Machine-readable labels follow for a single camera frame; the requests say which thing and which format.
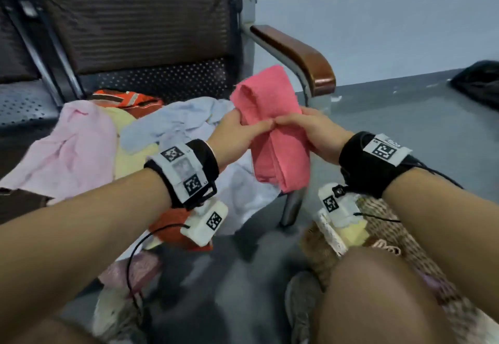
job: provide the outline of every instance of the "hand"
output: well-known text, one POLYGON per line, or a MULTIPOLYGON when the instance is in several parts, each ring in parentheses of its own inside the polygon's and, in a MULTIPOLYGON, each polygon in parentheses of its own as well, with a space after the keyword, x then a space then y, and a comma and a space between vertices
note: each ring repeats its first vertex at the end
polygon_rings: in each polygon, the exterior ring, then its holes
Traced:
POLYGON ((339 158, 343 146, 353 133, 333 123, 319 110, 301 108, 301 112, 282 115, 275 119, 280 125, 294 124, 305 129, 308 140, 313 145, 312 151, 329 163, 339 165, 339 158))
POLYGON ((206 141, 215 152, 220 172, 243 156, 255 137, 272 130, 274 126, 273 120, 243 126, 241 125, 241 113, 237 109, 224 115, 213 134, 206 141))

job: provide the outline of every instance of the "wooden armrest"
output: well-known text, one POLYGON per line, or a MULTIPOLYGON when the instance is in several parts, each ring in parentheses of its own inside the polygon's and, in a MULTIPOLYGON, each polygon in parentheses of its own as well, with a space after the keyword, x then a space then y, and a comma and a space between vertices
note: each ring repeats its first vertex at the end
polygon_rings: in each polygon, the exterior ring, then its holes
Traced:
POLYGON ((319 51, 269 25, 253 25, 250 31, 301 68, 312 97, 334 92, 336 77, 329 62, 319 51))

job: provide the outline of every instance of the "chair armrest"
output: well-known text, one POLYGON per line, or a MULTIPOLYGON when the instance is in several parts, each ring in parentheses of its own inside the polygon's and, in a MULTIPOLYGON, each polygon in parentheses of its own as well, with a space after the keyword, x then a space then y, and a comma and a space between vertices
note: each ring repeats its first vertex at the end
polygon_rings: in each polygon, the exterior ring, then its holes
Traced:
POLYGON ((319 51, 269 25, 247 24, 242 31, 298 76, 306 96, 334 92, 336 77, 319 51))

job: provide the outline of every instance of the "pink towel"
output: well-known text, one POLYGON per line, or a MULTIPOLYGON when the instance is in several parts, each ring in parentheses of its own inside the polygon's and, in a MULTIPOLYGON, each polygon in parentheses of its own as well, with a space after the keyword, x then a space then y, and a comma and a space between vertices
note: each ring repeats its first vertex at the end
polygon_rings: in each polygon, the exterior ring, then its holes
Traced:
MULTIPOLYGON (((240 82, 231 101, 243 124, 301 113, 293 86, 280 65, 240 82)), ((257 137, 252 145, 254 173, 260 182, 277 184, 284 193, 302 189, 310 180, 308 140, 300 127, 277 127, 257 137)))
POLYGON ((113 180, 117 133, 111 118, 90 101, 64 105, 52 133, 34 142, 0 187, 53 197, 51 203, 113 180))

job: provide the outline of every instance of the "wrist strap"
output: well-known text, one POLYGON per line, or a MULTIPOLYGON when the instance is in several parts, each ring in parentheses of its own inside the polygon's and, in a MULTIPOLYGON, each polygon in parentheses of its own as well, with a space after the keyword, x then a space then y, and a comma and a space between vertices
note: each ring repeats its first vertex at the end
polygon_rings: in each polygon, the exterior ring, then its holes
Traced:
MULTIPOLYGON (((374 155, 373 153, 376 153, 374 150, 365 151, 364 149, 368 145, 372 146, 371 143, 375 137, 378 138, 380 135, 375 136, 366 131, 355 134, 343 147, 339 163, 345 183, 350 190, 381 198, 393 180, 409 169, 421 166, 421 162, 411 155, 405 155, 408 152, 399 152, 399 154, 403 154, 401 162, 394 165, 386 158, 382 159, 378 155, 374 155)), ((386 154, 388 158, 392 158, 397 151, 405 148, 389 138, 387 141, 382 141, 380 145, 384 146, 382 150, 385 151, 381 153, 386 154)))
POLYGON ((192 210, 216 194, 218 164, 209 145, 201 139, 150 156, 144 167, 159 174, 172 208, 192 210))

